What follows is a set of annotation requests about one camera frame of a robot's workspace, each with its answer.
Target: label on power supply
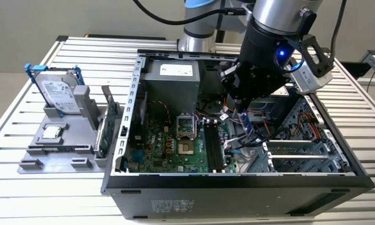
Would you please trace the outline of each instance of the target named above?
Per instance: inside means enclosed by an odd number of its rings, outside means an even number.
[[[192,65],[163,64],[160,66],[160,75],[193,76],[193,66]]]
[[[56,109],[64,113],[80,113],[68,84],[61,81],[42,81],[41,84]]]

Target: ram slot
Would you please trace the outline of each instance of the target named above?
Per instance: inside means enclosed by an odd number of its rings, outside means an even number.
[[[223,157],[220,152],[220,142],[217,127],[213,124],[204,124],[204,140],[207,151],[208,171],[220,172],[223,170]]]

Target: hard drive label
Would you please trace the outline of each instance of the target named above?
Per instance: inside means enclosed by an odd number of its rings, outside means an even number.
[[[68,84],[61,81],[42,81],[41,83],[56,109],[64,113],[80,113]]]

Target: aluminum extrusion table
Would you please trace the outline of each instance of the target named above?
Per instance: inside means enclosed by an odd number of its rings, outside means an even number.
[[[175,41],[69,37],[56,41],[41,64],[82,69],[90,98],[105,103],[100,85],[125,102],[136,50],[176,50]],[[217,44],[217,53],[239,53],[240,45]],[[316,94],[375,183],[375,102],[335,61],[334,79]],[[44,117],[44,100],[28,81],[0,120],[0,223],[135,224],[109,196],[101,196],[103,173],[17,174]],[[263,224],[255,218],[145,220],[141,223]],[[375,189],[315,218],[289,218],[267,224],[375,225]]]

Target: motherboard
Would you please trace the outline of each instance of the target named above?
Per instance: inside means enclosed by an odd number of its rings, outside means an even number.
[[[180,128],[188,130],[184,123],[188,123],[188,121],[181,121]],[[224,140],[228,139],[227,125],[225,123],[217,123],[212,124],[211,127],[215,130],[208,133],[205,130],[209,125],[205,121],[195,121],[196,137],[179,138],[176,126],[164,126],[164,121],[149,120],[145,147],[132,150],[131,153],[131,172],[212,173],[212,162],[220,161],[223,171],[233,173],[233,161],[224,164],[224,155],[221,153],[221,145]],[[211,141],[211,151],[207,150],[207,141]]]

